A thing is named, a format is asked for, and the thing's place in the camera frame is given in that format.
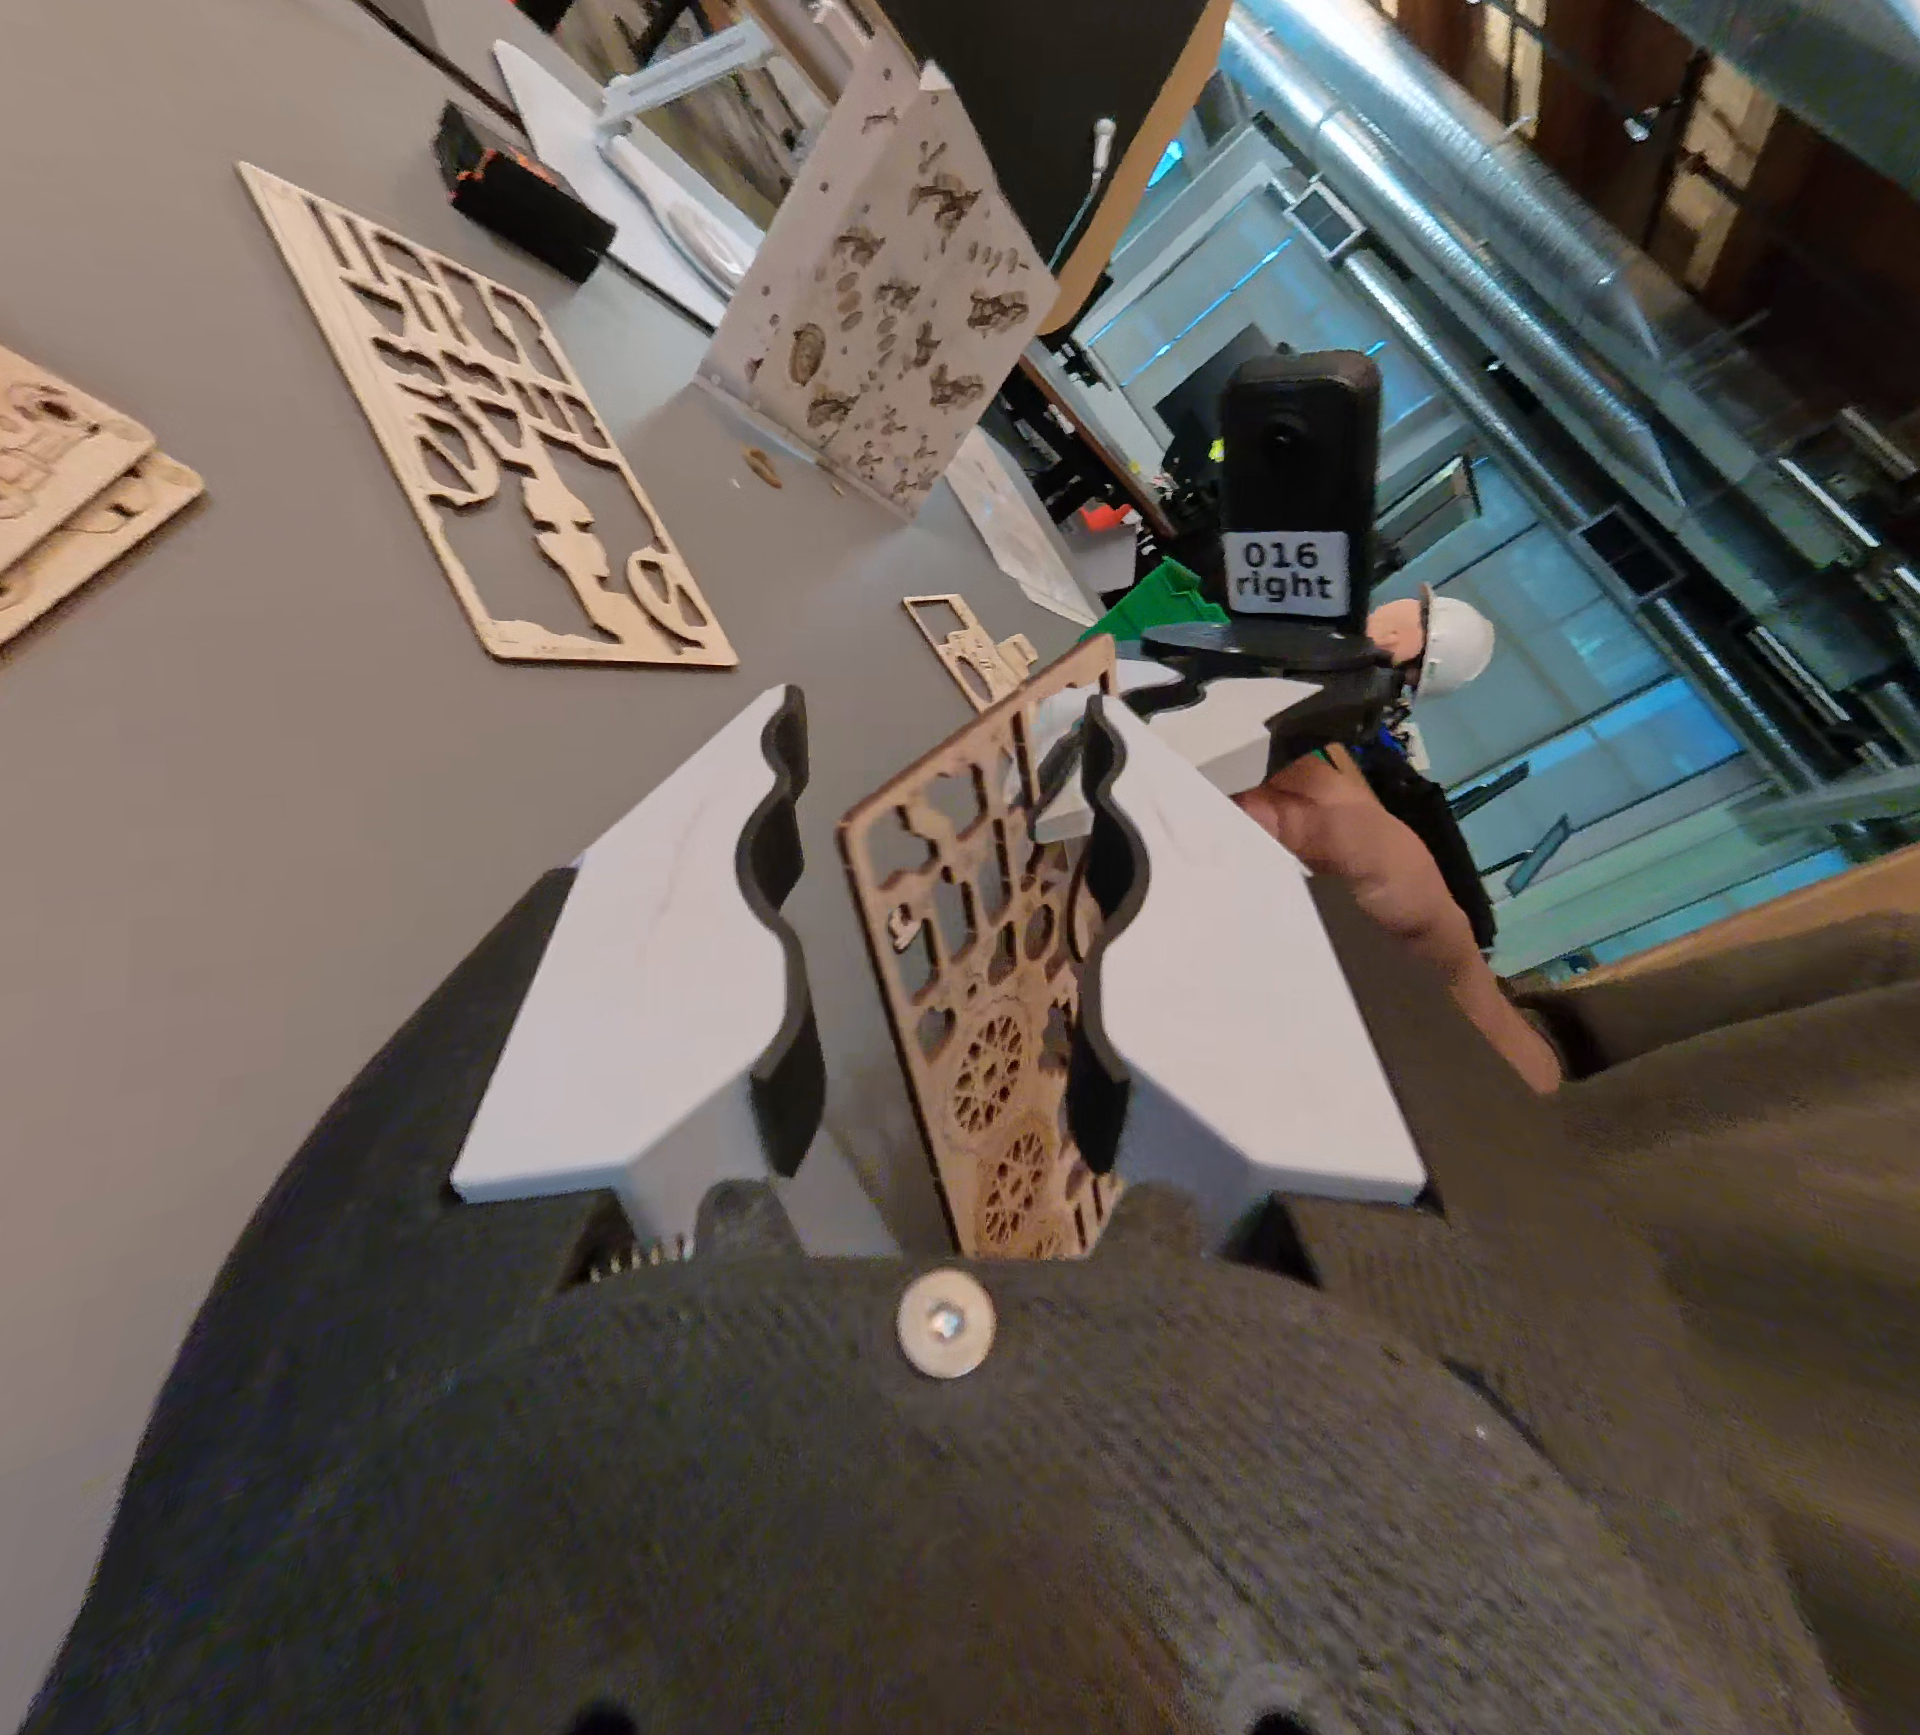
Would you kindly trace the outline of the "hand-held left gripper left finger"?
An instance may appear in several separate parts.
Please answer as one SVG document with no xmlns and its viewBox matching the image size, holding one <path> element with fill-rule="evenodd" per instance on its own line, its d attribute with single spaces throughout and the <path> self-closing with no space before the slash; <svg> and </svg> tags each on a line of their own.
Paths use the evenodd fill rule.
<svg viewBox="0 0 1920 1735">
<path fill-rule="evenodd" d="M 826 1066 L 798 934 L 809 718 L 762 692 L 590 844 L 450 1170 L 466 1204 L 700 1206 L 800 1174 Z"/>
</svg>

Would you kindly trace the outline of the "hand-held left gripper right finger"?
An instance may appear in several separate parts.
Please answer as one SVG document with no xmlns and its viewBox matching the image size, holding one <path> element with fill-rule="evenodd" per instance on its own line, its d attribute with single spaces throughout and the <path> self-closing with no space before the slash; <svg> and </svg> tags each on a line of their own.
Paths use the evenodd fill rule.
<svg viewBox="0 0 1920 1735">
<path fill-rule="evenodd" d="M 1413 1206 L 1428 1168 L 1305 868 L 1114 698 L 1093 698 L 1083 742 L 1083 1160 L 1203 1220 L 1276 1196 Z"/>
</svg>

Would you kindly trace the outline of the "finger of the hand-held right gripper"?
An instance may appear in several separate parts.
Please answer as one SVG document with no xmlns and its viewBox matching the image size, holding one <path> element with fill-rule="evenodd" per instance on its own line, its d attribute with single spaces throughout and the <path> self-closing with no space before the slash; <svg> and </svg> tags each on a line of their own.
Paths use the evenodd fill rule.
<svg viewBox="0 0 1920 1735">
<path fill-rule="evenodd" d="M 1268 780 L 1272 722 L 1323 694 L 1323 686 L 1293 678 L 1219 678 L 1197 702 L 1158 712 L 1157 740 L 1237 798 Z"/>
<path fill-rule="evenodd" d="M 1079 842 L 1093 832 L 1086 794 L 1086 720 L 1100 686 L 1068 686 L 1040 698 L 1027 714 L 1034 802 L 1029 812 L 1036 846 Z"/>
</svg>

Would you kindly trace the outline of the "wooden sheet with round holes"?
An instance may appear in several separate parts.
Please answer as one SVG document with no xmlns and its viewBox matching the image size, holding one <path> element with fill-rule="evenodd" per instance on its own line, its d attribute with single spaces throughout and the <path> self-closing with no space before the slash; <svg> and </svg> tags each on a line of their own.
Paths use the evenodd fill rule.
<svg viewBox="0 0 1920 1735">
<path fill-rule="evenodd" d="M 904 596 L 900 606 L 974 714 L 1019 692 L 1040 664 L 1027 636 L 997 642 L 962 596 Z"/>
</svg>

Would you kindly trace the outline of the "wooden sheet with gear cutouts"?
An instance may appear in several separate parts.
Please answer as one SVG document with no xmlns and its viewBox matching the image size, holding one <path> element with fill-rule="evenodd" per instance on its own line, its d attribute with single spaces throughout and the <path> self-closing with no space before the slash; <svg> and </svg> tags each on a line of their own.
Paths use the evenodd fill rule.
<svg viewBox="0 0 1920 1735">
<path fill-rule="evenodd" d="M 1076 1260 L 1121 1198 L 1068 1124 L 1097 914 L 1068 844 L 1039 842 L 1044 702 L 1114 694 L 1117 644 L 1076 644 L 838 824 L 900 1070 L 956 1252 Z"/>
</svg>

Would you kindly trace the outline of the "person's right forearm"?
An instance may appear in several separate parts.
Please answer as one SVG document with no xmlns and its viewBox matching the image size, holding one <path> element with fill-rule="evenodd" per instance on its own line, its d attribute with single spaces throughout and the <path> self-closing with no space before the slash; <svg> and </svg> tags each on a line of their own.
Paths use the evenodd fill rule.
<svg viewBox="0 0 1920 1735">
<path fill-rule="evenodd" d="M 1490 964 L 1476 948 L 1467 912 L 1416 844 L 1415 882 L 1406 886 L 1401 940 L 1426 962 L 1473 1028 L 1500 1054 L 1537 1096 L 1555 1096 L 1565 1086 L 1559 1054 L 1524 1012 L 1510 1002 Z"/>
</svg>

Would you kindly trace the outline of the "grey desk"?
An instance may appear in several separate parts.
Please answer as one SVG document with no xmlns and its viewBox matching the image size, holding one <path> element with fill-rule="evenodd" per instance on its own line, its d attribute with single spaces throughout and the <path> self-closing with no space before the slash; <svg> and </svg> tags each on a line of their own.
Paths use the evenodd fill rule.
<svg viewBox="0 0 1920 1735">
<path fill-rule="evenodd" d="M 456 86 L 350 0 L 2 0 L 5 346 L 123 408 L 204 500 L 5 660 L 5 1731 L 88 1589 L 181 1344 L 331 1102 L 547 870 L 780 682 L 812 770 L 800 932 L 828 1130 L 904 1252 L 951 1250 L 836 824 L 967 704 L 903 610 L 1059 656 L 942 486 L 913 522 L 745 462 L 707 334 L 455 214 Z M 509 666 L 464 618 L 238 176 L 522 290 L 739 652 Z"/>
</svg>

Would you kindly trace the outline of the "person's right hand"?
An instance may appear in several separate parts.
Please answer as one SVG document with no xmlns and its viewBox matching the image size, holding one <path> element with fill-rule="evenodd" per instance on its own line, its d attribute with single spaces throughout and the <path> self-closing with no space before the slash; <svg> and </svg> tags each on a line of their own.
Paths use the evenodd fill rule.
<svg viewBox="0 0 1920 1735">
<path fill-rule="evenodd" d="M 1428 846 L 1387 810 L 1347 748 L 1296 758 L 1232 802 L 1309 874 L 1347 884 L 1357 906 L 1409 946 L 1436 948 L 1462 930 Z"/>
</svg>

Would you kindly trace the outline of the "green plastic bin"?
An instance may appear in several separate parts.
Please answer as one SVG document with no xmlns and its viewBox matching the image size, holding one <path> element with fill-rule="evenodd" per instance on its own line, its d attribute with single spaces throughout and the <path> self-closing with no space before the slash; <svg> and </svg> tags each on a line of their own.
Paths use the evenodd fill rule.
<svg viewBox="0 0 1920 1735">
<path fill-rule="evenodd" d="M 1080 638 L 1106 636 L 1117 644 L 1141 644 L 1150 632 L 1174 626 L 1225 624 L 1231 616 L 1205 594 L 1203 578 L 1184 564 L 1164 558 Z"/>
</svg>

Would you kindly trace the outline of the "white paper sheets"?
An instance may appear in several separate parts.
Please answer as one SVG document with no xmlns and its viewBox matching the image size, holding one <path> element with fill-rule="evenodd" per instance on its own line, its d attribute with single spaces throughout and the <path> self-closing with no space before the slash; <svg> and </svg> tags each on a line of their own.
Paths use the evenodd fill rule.
<svg viewBox="0 0 1920 1735">
<path fill-rule="evenodd" d="M 1016 484 L 997 444 L 972 428 L 944 476 L 997 568 L 1034 606 L 1075 624 L 1094 628 L 1106 614 L 1052 540 L 1052 522 Z"/>
</svg>

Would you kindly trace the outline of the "folded paper instruction sheet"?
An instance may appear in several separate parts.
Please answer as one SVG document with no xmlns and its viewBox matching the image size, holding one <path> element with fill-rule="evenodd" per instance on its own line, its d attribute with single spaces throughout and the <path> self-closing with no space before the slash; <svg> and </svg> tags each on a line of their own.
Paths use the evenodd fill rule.
<svg viewBox="0 0 1920 1735">
<path fill-rule="evenodd" d="M 1057 294 L 958 92 L 879 34 L 700 376 L 840 484 L 914 518 Z"/>
</svg>

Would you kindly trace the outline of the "wooden sheet with large cutouts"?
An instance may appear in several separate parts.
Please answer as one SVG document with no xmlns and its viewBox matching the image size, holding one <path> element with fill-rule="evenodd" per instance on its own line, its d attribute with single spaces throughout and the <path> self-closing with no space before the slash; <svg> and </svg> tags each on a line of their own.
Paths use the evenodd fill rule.
<svg viewBox="0 0 1920 1735">
<path fill-rule="evenodd" d="M 741 664 L 540 308 L 256 164 L 236 174 L 493 660 Z"/>
</svg>

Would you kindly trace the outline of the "white monitor stand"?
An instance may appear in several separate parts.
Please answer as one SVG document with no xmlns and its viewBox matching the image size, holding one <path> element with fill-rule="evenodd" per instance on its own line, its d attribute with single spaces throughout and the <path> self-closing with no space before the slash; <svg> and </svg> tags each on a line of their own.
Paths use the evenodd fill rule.
<svg viewBox="0 0 1920 1735">
<path fill-rule="evenodd" d="M 739 22 L 615 76 L 593 106 L 513 42 L 496 42 L 493 60 L 537 160 L 611 222 L 608 258 L 714 330 L 758 254 L 761 232 L 722 212 L 718 192 L 696 186 L 692 170 L 643 130 L 643 118 L 770 64 L 796 68 L 803 58 L 824 64 L 834 96 L 866 40 L 846 0 L 748 0 Z"/>
</svg>

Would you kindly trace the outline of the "black box with red label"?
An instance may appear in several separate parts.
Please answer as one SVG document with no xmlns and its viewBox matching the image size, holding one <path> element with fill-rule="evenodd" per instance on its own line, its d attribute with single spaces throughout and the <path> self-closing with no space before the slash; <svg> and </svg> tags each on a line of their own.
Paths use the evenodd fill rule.
<svg viewBox="0 0 1920 1735">
<path fill-rule="evenodd" d="M 432 152 L 449 204 L 573 286 L 608 260 L 616 228 L 493 122 L 449 100 Z"/>
</svg>

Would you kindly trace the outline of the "stack of engraved wooden sheets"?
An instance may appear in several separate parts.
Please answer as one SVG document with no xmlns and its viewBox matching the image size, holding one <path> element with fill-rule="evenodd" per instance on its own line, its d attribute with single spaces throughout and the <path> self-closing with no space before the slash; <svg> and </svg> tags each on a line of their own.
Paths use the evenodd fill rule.
<svg viewBox="0 0 1920 1735">
<path fill-rule="evenodd" d="M 2 352 L 2 644 L 14 644 L 204 498 L 152 430 Z"/>
</svg>

